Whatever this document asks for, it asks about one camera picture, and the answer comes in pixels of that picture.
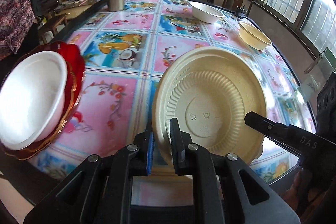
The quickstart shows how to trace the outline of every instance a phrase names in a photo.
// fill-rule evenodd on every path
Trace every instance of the cream plastic bowl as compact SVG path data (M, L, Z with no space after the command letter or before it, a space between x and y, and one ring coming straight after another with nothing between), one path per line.
M58 124L64 107L67 65L57 52L38 52L8 75L0 90L0 140L20 150L42 140Z
M209 5L194 1L191 1L190 5L192 7L193 16L201 21L213 24L217 22L218 19L224 17L221 11Z
M261 51L272 45L271 40L258 28L242 21L239 22L239 26L239 36L251 47Z
M264 135L245 125L245 114L266 117L263 89L238 55L201 47L179 57L165 71L152 105L152 123L161 155L171 164L170 119L194 143L211 153L236 153L246 163L260 156Z

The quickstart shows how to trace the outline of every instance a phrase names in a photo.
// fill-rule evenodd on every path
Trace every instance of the red plate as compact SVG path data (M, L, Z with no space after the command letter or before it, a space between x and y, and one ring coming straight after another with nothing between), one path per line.
M80 54L79 48L74 44L66 44L65 42L54 42L52 44L43 44L30 53L21 57L14 65L13 68L18 65L25 58L42 51L54 51L63 56L67 63L68 78L64 89L65 103L62 113L62 118L58 123L58 126L43 140L33 142L29 146L21 150L10 150L1 143L2 150L10 156L16 157L18 160L27 160L35 156L38 152L46 148L59 133L61 133L68 119L72 117L72 114L76 110L78 102L81 97L82 81L85 76L85 62Z

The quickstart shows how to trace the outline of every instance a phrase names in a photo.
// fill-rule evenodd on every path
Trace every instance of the blue gripper pad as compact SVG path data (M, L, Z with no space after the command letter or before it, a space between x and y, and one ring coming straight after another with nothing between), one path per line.
M152 172L153 153L154 153L154 136L153 136L153 132L151 132L149 140L148 140L148 148L147 148L147 175L148 176Z

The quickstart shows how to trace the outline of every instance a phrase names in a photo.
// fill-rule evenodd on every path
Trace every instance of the pink tablecloth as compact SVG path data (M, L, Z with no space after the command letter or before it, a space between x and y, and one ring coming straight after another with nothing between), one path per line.
M166 68L185 52L204 46L228 49L248 63L262 84L269 119L314 132L308 107L299 106L292 95L297 82L281 55L273 46L258 51L245 44L238 22L228 12L215 24L200 22L192 17L186 0L127 0L125 10L113 13L103 8L68 40L78 45L87 66L77 112L59 138L32 158L31 164L61 180L88 155L108 156L131 143L151 117L155 88ZM263 147L251 168L265 181L296 164L295 156L267 138ZM169 169L158 150L153 169ZM135 178L132 203L192 204L191 180Z

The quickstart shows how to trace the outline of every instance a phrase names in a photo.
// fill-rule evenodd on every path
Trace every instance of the window frame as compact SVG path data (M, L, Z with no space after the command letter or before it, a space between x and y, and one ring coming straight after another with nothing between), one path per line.
M273 7L267 4L268 0L254 0L254 2L264 9L266 9L269 13L271 13L276 19L278 19L281 23L283 23L286 27L291 29L298 38L305 44L305 46L311 51L311 53L317 58L320 54L319 50L315 47L315 45L308 39L308 37L301 31L301 29L305 26L309 15L311 13L312 6L315 0L303 0L300 11L294 22L291 22L280 12L275 10Z

